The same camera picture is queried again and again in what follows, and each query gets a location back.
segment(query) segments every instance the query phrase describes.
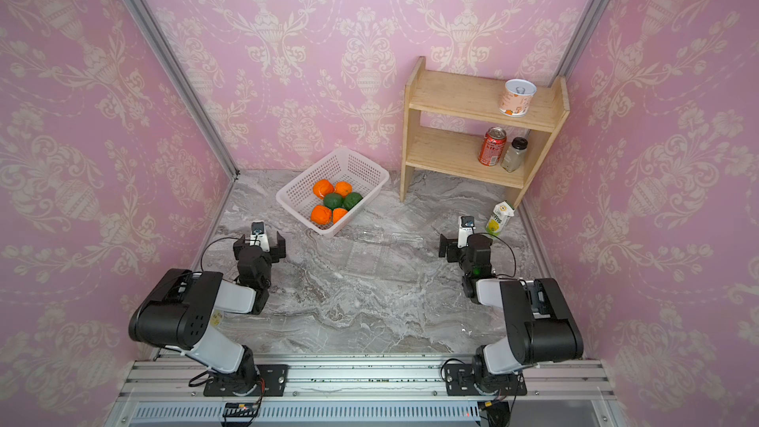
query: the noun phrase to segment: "pink wall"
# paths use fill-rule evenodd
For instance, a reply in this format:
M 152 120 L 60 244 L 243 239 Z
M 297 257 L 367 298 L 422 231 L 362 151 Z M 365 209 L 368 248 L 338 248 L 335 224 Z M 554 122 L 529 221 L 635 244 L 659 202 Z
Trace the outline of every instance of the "pink wall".
M 529 195 L 630 425 L 759 425 L 756 0 L 612 0 Z
M 238 166 L 305 168 L 344 145 L 397 168 L 418 56 L 431 69 L 545 83 L 587 0 L 148 2 Z
M 119 0 L 3 2 L 0 423 L 95 427 L 228 178 Z

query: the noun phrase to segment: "orange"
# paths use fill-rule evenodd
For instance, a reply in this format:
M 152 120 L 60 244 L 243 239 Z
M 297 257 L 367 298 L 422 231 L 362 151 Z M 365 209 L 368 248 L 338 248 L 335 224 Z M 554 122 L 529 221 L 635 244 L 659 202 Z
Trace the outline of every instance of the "orange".
M 337 223 L 346 214 L 347 210 L 345 208 L 335 208 L 332 211 L 332 223 Z
M 349 193 L 353 192 L 353 187 L 348 182 L 335 183 L 335 193 L 345 198 Z
M 311 212 L 311 221 L 316 224 L 329 224 L 329 220 L 331 219 L 332 210 L 330 210 L 327 206 L 317 204 L 313 207 L 313 211 Z
M 313 185 L 313 194 L 321 199 L 324 199 L 324 195 L 334 193 L 335 188 L 332 184 L 325 179 L 321 179 Z

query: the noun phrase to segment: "red soda can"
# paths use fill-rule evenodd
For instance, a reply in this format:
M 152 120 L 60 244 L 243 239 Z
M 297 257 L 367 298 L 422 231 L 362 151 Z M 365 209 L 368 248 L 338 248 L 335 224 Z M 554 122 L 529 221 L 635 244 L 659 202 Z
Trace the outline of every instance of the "red soda can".
M 498 163 L 503 148 L 506 146 L 506 131 L 500 127 L 491 127 L 485 134 L 485 141 L 480 150 L 480 163 L 494 166 Z

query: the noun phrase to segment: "wooden shelf board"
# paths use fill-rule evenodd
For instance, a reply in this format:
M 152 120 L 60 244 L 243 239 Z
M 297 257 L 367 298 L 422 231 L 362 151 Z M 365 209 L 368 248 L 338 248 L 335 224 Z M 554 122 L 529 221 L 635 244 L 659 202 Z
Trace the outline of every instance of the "wooden shelf board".
M 478 159 L 482 137 L 439 128 L 420 127 L 409 146 L 405 164 L 482 182 L 524 188 L 525 167 L 509 173 L 500 164 L 482 165 Z
M 530 109 L 523 117 L 508 117 L 498 109 L 503 90 L 504 81 L 498 79 L 424 71 L 408 106 L 416 110 L 547 132 L 553 132 L 559 124 L 562 113 L 555 109 L 555 92 L 551 88 L 537 87 Z

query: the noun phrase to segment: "canned food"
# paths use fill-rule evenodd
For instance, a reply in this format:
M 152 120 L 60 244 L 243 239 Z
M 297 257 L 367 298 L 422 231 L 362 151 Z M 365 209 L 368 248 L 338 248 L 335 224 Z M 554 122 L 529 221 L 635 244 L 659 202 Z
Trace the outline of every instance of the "canned food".
M 501 96 L 501 112 L 511 117 L 522 117 L 530 107 L 537 86 L 524 79 L 510 79 Z
M 480 149 L 480 163 L 487 166 L 497 164 L 504 146 L 506 146 L 506 131 L 500 127 L 489 128 Z

